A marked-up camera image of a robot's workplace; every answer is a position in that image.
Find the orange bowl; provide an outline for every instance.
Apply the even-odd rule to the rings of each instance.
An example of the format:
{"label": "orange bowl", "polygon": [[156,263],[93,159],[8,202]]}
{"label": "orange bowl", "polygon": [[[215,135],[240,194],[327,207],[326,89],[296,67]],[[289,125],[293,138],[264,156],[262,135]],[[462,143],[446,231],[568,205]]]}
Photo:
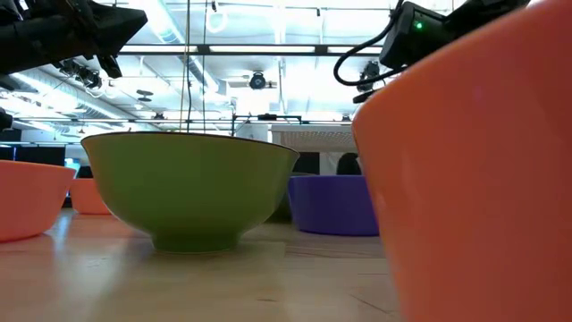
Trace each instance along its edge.
{"label": "orange bowl", "polygon": [[85,215],[111,215],[93,179],[75,179],[70,188],[73,209]]}
{"label": "orange bowl", "polygon": [[572,1],[416,64],[353,131],[411,322],[572,321]]}
{"label": "orange bowl", "polygon": [[60,214],[75,170],[0,160],[0,242],[35,236]]}

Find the ceiling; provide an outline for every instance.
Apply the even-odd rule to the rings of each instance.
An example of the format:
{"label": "ceiling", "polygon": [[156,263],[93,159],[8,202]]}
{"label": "ceiling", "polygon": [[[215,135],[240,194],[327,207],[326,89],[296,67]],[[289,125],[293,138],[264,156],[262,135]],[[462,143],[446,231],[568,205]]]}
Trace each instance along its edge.
{"label": "ceiling", "polygon": [[[114,0],[96,2],[115,4]],[[122,0],[116,3],[119,6],[146,10],[149,18],[149,23],[130,40],[128,44],[131,45],[184,43],[189,7],[189,39],[193,45],[353,46],[369,40],[383,29],[388,23],[389,10],[397,0],[225,0],[217,2],[216,13],[210,0],[206,3],[195,0],[190,3],[186,0]],[[464,1],[416,0],[415,3],[447,14]],[[190,107],[191,119],[203,116],[209,120],[230,119],[234,108],[237,114],[270,112],[303,115],[308,120],[339,121],[343,114],[353,114],[357,108],[351,102],[358,94],[356,89],[338,84],[332,76],[337,57],[192,55],[191,59],[199,70],[202,71],[204,67],[205,76],[217,82],[218,88],[201,87],[201,77],[191,74],[190,93],[187,91],[182,59],[179,55],[160,53],[145,56],[120,55],[118,63],[123,77],[108,80],[102,71],[104,88],[94,92],[82,88],[78,81],[66,79],[54,66],[46,65],[22,73],[46,85],[38,89],[43,102],[47,100],[45,104],[23,108],[9,102],[14,97],[0,100],[0,104],[19,117],[65,115],[78,119],[150,119],[156,113],[163,113],[167,119],[173,120],[181,118],[181,110],[183,117],[187,118]],[[373,59],[350,58],[341,68],[341,76],[357,79],[367,62]],[[87,61],[79,57],[76,62],[99,70],[97,60]],[[274,84],[273,88],[250,89],[247,83],[253,72],[263,72],[266,80]],[[141,95],[137,94],[138,89],[153,92],[154,95],[149,97],[152,101],[139,102],[137,98]],[[62,101],[72,102],[73,99],[77,101],[76,106],[69,108],[75,108],[77,113],[59,112],[63,109],[60,107]],[[46,124],[59,129],[57,123]],[[60,125],[71,132],[77,132],[84,123],[67,122]],[[134,127],[127,123],[111,125],[114,131]],[[177,123],[158,123],[138,125],[136,130],[172,130],[179,126]],[[224,133],[229,126],[209,124],[208,129]],[[203,129],[203,125],[192,124],[190,128]]]}

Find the wooden table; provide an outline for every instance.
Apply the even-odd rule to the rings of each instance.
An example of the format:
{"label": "wooden table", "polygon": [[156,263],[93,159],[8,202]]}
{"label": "wooden table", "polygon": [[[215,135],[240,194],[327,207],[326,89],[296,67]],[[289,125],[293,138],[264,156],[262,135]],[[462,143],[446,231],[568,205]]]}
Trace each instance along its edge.
{"label": "wooden table", "polygon": [[0,244],[0,321],[399,321],[378,238],[265,224],[233,251],[154,252],[111,216],[64,211]]}

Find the purple bowl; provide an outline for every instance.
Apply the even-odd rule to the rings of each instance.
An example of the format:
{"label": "purple bowl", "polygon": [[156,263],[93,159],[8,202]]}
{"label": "purple bowl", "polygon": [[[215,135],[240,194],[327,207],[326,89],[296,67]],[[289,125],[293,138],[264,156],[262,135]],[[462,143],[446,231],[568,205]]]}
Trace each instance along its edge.
{"label": "purple bowl", "polygon": [[288,191],[292,219],[303,232],[379,234],[363,175],[292,177]]}

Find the bowl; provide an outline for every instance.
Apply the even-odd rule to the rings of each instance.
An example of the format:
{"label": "bowl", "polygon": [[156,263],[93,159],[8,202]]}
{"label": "bowl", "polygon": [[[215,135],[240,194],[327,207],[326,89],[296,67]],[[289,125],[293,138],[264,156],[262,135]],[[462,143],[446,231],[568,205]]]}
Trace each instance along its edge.
{"label": "bowl", "polygon": [[501,18],[358,111],[406,320],[572,321],[571,13],[545,1]]}
{"label": "bowl", "polygon": [[316,175],[290,179],[290,208],[299,230],[376,236],[372,202],[362,175]]}
{"label": "bowl", "polygon": [[70,195],[73,209],[82,215],[111,215],[93,179],[74,179]]}
{"label": "bowl", "polygon": [[[306,173],[292,173],[290,178],[301,175],[315,175]],[[288,197],[288,191],[284,192],[280,205],[273,212],[273,214],[266,220],[269,223],[289,223],[292,221],[292,212],[290,210],[290,198]]]}
{"label": "bowl", "polygon": [[0,160],[0,242],[48,230],[60,214],[75,170]]}
{"label": "bowl", "polygon": [[84,139],[104,203],[167,252],[227,250],[278,207],[298,152],[256,140],[172,132]]}

